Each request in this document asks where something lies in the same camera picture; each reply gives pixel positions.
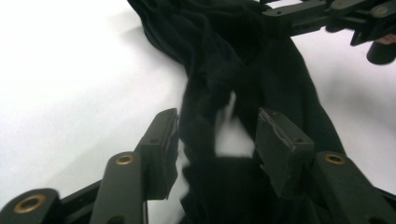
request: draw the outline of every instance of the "white background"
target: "white background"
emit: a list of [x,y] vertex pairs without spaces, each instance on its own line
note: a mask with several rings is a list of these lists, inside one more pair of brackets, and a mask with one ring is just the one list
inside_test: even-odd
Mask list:
[[[396,63],[370,64],[349,31],[293,39],[348,156],[396,194]],[[126,0],[0,2],[0,207],[37,188],[67,196],[100,179],[107,160],[134,150],[154,116],[180,107],[184,68],[152,47]],[[219,154],[249,155],[237,122]],[[184,164],[180,152],[177,167]],[[149,203],[150,223],[175,223],[186,191]]]

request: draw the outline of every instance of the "metal grommet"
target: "metal grommet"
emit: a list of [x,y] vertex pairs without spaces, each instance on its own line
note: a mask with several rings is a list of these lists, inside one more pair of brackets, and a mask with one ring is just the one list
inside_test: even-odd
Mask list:
[[134,157],[131,155],[123,155],[117,158],[116,163],[118,165],[126,165],[134,161]]
[[31,195],[17,203],[14,207],[14,212],[24,214],[35,211],[44,201],[46,201],[46,196],[44,194]]
[[325,160],[338,165],[346,163],[346,160],[344,158],[335,154],[327,154]]
[[376,16],[381,16],[384,15],[388,12],[388,8],[387,7],[378,7],[376,9],[374,9],[374,14]]

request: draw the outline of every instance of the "black fabric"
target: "black fabric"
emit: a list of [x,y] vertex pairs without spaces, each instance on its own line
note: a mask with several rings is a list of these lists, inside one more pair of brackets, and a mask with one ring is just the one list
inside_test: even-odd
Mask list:
[[[262,190],[265,192],[259,193],[257,186],[268,185],[267,177],[258,174],[259,160],[216,159],[215,153],[217,113],[229,103],[232,91],[236,95],[234,114],[253,140],[259,107],[266,107],[285,114],[297,124],[315,141],[317,151],[344,152],[319,103],[304,59],[291,39],[267,37],[261,18],[265,7],[251,0],[128,1],[140,16],[148,41],[184,64],[189,78],[178,126],[191,161],[191,167],[184,173],[191,187],[183,200],[187,213],[184,221],[257,223],[255,218],[262,216],[256,216],[255,206],[247,206],[248,200],[243,201],[245,193],[249,198],[248,190],[240,191],[243,188],[262,195],[258,199],[281,204],[274,206],[278,217],[296,217],[298,213],[285,215],[285,211],[293,211],[298,205],[277,200],[265,187]],[[243,186],[238,184],[230,170],[241,178],[245,174],[251,181]],[[228,177],[224,184],[211,185],[223,175]],[[233,205],[217,200],[237,191],[241,195]],[[287,223],[286,219],[267,220]]]

